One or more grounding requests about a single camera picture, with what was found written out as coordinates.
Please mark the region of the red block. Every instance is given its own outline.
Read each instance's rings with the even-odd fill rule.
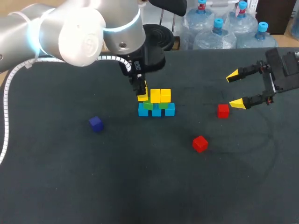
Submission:
[[[205,140],[205,138],[202,136],[199,136],[198,138],[194,139],[192,144],[193,148],[199,153],[206,151],[208,145],[208,141]]]
[[[217,108],[218,118],[228,118],[229,116],[229,106],[228,104],[219,104]]]

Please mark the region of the tabletop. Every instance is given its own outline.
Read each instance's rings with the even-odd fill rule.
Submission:
[[[260,75],[231,84],[226,76],[266,50],[166,52],[165,68],[147,74],[150,89],[172,89],[176,115],[162,118],[138,117],[117,63],[21,69],[9,92],[1,222],[299,222],[298,90],[216,116],[218,104],[262,93]],[[100,133],[88,124],[94,116]],[[192,140],[201,135],[209,148],[199,154]]]

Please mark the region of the plastic water jug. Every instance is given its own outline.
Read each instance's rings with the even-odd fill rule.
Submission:
[[[193,49],[233,49],[237,38],[229,30],[222,29],[223,19],[216,18],[212,30],[198,34]]]
[[[198,8],[191,9],[183,18],[181,50],[192,50],[198,33],[213,27],[214,14],[206,10],[206,0],[198,0]]]
[[[293,37],[295,37],[297,40],[299,40],[299,13],[298,12],[294,18],[294,23],[291,28],[291,34]]]
[[[248,35],[237,41],[237,48],[275,48],[278,47],[276,40],[267,33],[268,24],[260,22],[257,33]]]
[[[247,36],[251,33],[256,33],[258,26],[256,18],[246,13],[247,2],[239,2],[240,12],[236,16],[236,12],[229,13],[228,28],[234,33],[237,39]]]

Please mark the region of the wooden floor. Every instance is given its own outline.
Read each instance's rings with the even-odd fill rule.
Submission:
[[[34,3],[44,3],[47,5],[58,6],[64,0],[0,0],[0,16],[6,16],[10,12],[20,11],[24,7],[34,4]],[[290,21],[289,26],[284,35],[274,35],[280,47],[299,47],[299,41],[295,40],[290,34],[290,27],[292,21]],[[0,84],[2,84],[6,72],[0,74]]]

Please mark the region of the stacked blocks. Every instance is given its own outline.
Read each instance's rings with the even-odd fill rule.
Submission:
[[[205,140],[204,137],[199,136],[196,139],[193,140],[193,148],[198,152],[202,153],[207,150],[209,143],[207,140]]]
[[[143,107],[143,104],[139,104],[138,115],[139,115],[139,117],[148,117],[149,116],[149,111]]]
[[[175,104],[168,104],[168,108],[165,110],[165,116],[174,116],[175,115]]]
[[[175,115],[175,104],[171,103],[171,89],[152,89],[150,97],[146,89],[146,95],[138,96],[138,101],[143,101],[139,104],[139,117],[147,117],[149,111],[152,117],[161,117],[162,110],[165,110],[165,116]]]
[[[229,116],[229,106],[227,104],[220,104],[217,108],[217,117],[226,119]]]
[[[161,90],[150,90],[150,102],[152,104],[161,102]]]
[[[171,102],[171,89],[161,90],[161,103]]]
[[[154,109],[154,104],[151,103],[150,98],[143,102],[143,108],[148,111],[152,111]]]
[[[161,117],[162,116],[162,110],[159,109],[158,104],[154,104],[154,109],[151,112],[151,116],[153,116],[153,117]]]
[[[100,132],[103,130],[103,122],[100,120],[98,116],[95,116],[94,118],[89,119],[89,124],[93,128],[94,132]]]
[[[168,103],[159,103],[159,109],[160,110],[168,109]]]

